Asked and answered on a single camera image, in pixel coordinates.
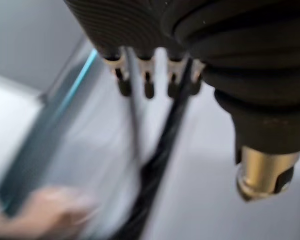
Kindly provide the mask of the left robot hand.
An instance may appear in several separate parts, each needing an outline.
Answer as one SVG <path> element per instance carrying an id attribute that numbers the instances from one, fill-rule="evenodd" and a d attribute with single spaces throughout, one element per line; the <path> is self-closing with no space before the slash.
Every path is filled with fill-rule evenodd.
<path id="1" fill-rule="evenodd" d="M 282 192 L 300 158 L 300 0 L 68 0 L 91 41 L 187 51 L 235 129 L 237 188 Z"/>

